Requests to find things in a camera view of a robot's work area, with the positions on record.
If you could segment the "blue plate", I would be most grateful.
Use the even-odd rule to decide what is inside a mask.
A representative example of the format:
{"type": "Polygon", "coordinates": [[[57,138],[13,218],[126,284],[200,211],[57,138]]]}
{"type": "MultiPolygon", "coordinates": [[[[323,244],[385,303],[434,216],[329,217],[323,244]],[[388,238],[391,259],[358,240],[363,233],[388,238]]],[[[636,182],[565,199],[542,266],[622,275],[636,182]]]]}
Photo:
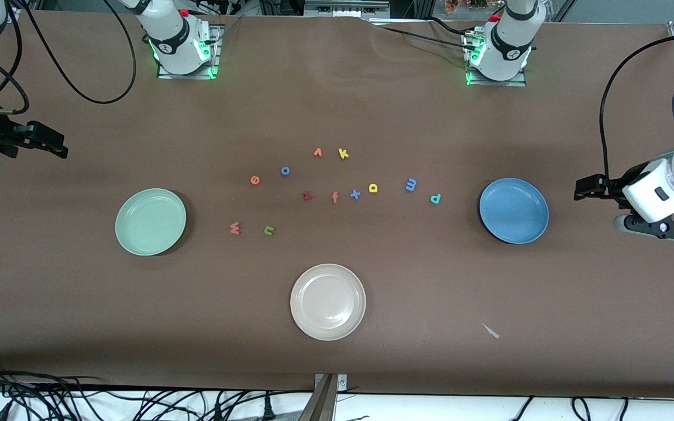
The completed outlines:
{"type": "Polygon", "coordinates": [[[539,240],[550,223],[542,192],[519,178],[501,178],[482,190],[478,203],[483,227],[495,238],[514,245],[539,240]]]}

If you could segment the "light green plate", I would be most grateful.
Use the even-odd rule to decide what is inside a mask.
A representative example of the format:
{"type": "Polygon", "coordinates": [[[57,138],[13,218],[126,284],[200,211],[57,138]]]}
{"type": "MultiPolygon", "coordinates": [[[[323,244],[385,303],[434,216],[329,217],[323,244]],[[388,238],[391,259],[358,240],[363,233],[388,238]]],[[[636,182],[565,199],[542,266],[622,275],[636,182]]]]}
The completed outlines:
{"type": "Polygon", "coordinates": [[[115,237],[135,256],[156,256],[176,245],[186,226],[187,209],[179,195],[152,188],[123,203],[115,219],[115,237]]]}

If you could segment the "colorful object pile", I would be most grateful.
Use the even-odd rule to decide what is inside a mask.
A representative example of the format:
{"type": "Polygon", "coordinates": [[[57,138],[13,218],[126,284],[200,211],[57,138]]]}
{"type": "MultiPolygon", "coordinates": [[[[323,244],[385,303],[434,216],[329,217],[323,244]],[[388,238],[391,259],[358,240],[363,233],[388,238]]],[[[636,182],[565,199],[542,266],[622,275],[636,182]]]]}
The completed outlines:
{"type": "Polygon", "coordinates": [[[482,11],[489,8],[496,0],[445,0],[443,7],[447,14],[482,11]]]}

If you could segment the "beige plate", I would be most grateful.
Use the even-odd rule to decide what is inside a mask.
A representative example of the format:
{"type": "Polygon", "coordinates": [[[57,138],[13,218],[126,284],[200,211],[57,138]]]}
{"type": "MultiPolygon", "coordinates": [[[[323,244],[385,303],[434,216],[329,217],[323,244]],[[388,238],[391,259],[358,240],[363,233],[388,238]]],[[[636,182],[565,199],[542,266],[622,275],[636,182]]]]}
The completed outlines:
{"type": "Polygon", "coordinates": [[[359,277],[339,264],[305,270],[291,290],[290,311],[310,338],[337,341],[356,330],[366,314],[367,296],[359,277]]]}

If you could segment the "grey device box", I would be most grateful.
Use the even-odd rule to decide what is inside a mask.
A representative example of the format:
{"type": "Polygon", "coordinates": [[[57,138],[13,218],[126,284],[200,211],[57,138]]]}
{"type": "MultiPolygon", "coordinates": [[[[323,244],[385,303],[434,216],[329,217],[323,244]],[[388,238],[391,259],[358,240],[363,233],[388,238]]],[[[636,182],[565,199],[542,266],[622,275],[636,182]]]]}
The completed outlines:
{"type": "Polygon", "coordinates": [[[304,0],[303,16],[390,19],[390,0],[304,0]]]}

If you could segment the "aluminium profile bar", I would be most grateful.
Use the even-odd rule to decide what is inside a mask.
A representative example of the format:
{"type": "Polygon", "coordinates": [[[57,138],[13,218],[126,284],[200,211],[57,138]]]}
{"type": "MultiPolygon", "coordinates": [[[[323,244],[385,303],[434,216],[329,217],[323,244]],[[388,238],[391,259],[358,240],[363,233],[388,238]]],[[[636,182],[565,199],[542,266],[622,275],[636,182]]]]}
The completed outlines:
{"type": "Polygon", "coordinates": [[[318,375],[315,390],[300,413],[298,421],[334,421],[339,386],[338,374],[318,375]]]}

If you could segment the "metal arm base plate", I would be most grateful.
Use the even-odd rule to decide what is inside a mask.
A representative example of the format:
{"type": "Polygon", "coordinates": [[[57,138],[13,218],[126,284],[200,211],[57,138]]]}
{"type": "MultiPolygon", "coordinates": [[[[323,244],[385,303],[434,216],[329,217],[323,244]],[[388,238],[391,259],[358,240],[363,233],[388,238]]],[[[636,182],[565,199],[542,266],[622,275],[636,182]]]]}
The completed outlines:
{"type": "Polygon", "coordinates": [[[487,46],[486,37],[486,29],[483,26],[468,29],[460,36],[463,45],[469,48],[465,51],[466,83],[524,87],[526,85],[524,67],[531,49],[526,50],[522,58],[516,60],[495,59],[496,52],[494,48],[487,46]]]}
{"type": "Polygon", "coordinates": [[[157,77],[169,80],[214,80],[219,71],[222,35],[225,26],[188,18],[187,39],[174,50],[171,45],[152,41],[158,62],[157,77]]]}

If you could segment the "metal table clamp bracket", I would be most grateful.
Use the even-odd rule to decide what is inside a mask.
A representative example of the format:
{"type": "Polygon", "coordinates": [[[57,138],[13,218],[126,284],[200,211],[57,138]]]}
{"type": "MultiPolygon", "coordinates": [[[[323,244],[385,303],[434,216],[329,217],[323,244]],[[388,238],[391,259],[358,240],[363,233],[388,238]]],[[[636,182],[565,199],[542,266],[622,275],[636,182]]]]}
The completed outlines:
{"type": "MultiPolygon", "coordinates": [[[[315,383],[314,383],[314,390],[318,387],[318,385],[321,383],[321,381],[326,378],[327,374],[324,373],[316,373],[315,375],[315,383]]],[[[334,376],[336,384],[337,384],[337,392],[339,394],[342,394],[343,392],[347,392],[348,390],[348,376],[347,374],[334,374],[332,373],[332,376],[334,376]]]]}

